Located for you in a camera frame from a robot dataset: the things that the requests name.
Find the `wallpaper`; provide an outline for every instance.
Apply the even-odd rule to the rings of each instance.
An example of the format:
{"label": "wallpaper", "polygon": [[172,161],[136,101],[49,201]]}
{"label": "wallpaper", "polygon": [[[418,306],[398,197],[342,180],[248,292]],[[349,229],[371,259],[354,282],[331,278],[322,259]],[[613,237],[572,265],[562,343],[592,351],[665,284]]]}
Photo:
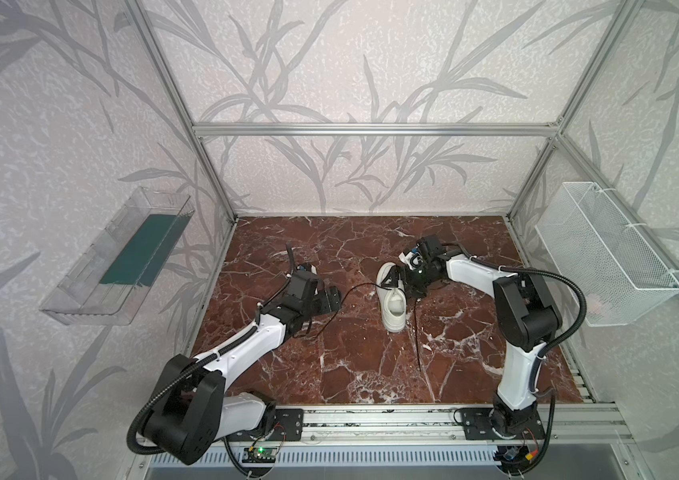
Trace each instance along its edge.
{"label": "wallpaper", "polygon": [[567,134],[679,260],[679,2],[641,9]]}
{"label": "wallpaper", "polygon": [[240,214],[503,214],[544,140],[238,137],[206,150]]}
{"label": "wallpaper", "polygon": [[[115,478],[229,231],[119,2],[0,1],[0,479]],[[129,326],[39,307],[136,186],[196,207]]]}
{"label": "wallpaper", "polygon": [[[546,123],[617,1],[144,4],[196,122]],[[543,139],[205,141],[241,214],[476,214]]]}
{"label": "wallpaper", "polygon": [[[513,219],[531,264],[555,270],[535,225],[564,181],[585,180],[555,153]],[[548,283],[565,326],[577,314],[571,293]],[[626,326],[586,323],[568,342],[599,402],[616,402],[657,480],[679,480],[679,301],[670,299]]]}
{"label": "wallpaper", "polygon": [[146,0],[195,121],[555,121],[616,1]]}

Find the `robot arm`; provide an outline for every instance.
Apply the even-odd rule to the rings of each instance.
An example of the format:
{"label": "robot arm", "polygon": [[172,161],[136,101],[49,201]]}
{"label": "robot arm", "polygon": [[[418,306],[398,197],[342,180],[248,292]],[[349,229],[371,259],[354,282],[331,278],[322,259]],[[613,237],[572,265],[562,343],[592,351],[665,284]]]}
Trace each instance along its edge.
{"label": "robot arm", "polygon": [[[447,251],[435,235],[399,257],[405,266],[391,270],[403,280],[406,296],[421,298],[436,280],[464,283],[494,297],[499,330],[507,350],[494,399],[492,425],[499,437],[513,438],[535,416],[537,398],[529,385],[537,354],[561,328],[561,314],[540,275],[511,273],[481,263],[464,250]],[[397,285],[398,278],[385,279]]]}
{"label": "robot arm", "polygon": [[159,451],[190,465],[218,438],[242,430],[258,435],[272,430],[274,400],[255,392],[225,397],[225,391],[260,357],[300,331],[306,320],[339,310],[339,290],[335,286],[318,290],[319,283],[315,268],[301,265],[291,275],[286,292],[261,306],[243,330],[192,359],[177,355],[169,360],[153,389],[153,399],[171,382],[186,376],[191,366],[203,365],[138,417],[139,433]]}

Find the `metal base plate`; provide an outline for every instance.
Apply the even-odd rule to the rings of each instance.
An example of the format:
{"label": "metal base plate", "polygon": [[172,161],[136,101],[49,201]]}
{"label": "metal base plate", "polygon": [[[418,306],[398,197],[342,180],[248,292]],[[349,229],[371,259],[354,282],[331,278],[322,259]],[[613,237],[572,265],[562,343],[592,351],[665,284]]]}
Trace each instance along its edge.
{"label": "metal base plate", "polygon": [[[276,408],[276,420],[273,425],[281,424],[283,429],[274,428],[267,437],[260,442],[298,442],[302,440],[302,423],[305,418],[305,411],[301,408]],[[254,430],[243,430],[233,433],[230,437],[231,442],[246,442],[249,438],[257,438],[258,434]]]}
{"label": "metal base plate", "polygon": [[301,408],[276,408],[276,423],[280,423],[283,429],[275,428],[267,439],[278,441],[286,436],[287,442],[302,440],[304,419],[305,411]]}
{"label": "metal base plate", "polygon": [[[492,408],[460,408],[455,412],[457,421],[462,425],[465,431],[465,440],[497,440],[507,439],[499,437],[497,432],[491,427],[491,420],[489,413]],[[539,413],[535,412],[534,416],[523,425],[534,434],[538,442],[542,442],[545,438],[545,430],[542,428],[542,421],[539,418]],[[516,436],[519,441],[522,441],[520,435]]]}

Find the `transparent plastic tray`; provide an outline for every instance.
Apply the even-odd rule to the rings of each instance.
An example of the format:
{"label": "transparent plastic tray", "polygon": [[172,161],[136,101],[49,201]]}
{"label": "transparent plastic tray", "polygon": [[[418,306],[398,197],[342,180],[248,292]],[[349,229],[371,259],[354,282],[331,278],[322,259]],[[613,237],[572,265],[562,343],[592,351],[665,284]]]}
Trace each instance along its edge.
{"label": "transparent plastic tray", "polygon": [[66,325],[130,324],[194,213],[190,195],[136,188],[41,311]]}

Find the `marble floor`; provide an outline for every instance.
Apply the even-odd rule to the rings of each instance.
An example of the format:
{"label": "marble floor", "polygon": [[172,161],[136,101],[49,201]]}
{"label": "marble floor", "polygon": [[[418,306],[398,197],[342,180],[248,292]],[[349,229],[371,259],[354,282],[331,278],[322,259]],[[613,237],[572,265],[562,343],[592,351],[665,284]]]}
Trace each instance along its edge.
{"label": "marble floor", "polygon": [[[310,262],[326,285],[344,293],[373,282],[424,235],[460,241],[472,254],[506,265],[521,261],[499,216],[248,217],[239,221],[193,353],[209,350],[251,321],[256,303],[283,283],[285,243],[298,263]],[[415,350],[413,302],[400,333],[383,327],[373,286],[350,294],[321,336],[291,339],[244,372],[229,393],[258,390],[281,404],[489,403],[502,373],[505,341],[494,301],[458,283],[431,287],[416,310],[421,371]],[[580,402],[560,351],[542,366],[540,389],[554,383],[560,402]]]}

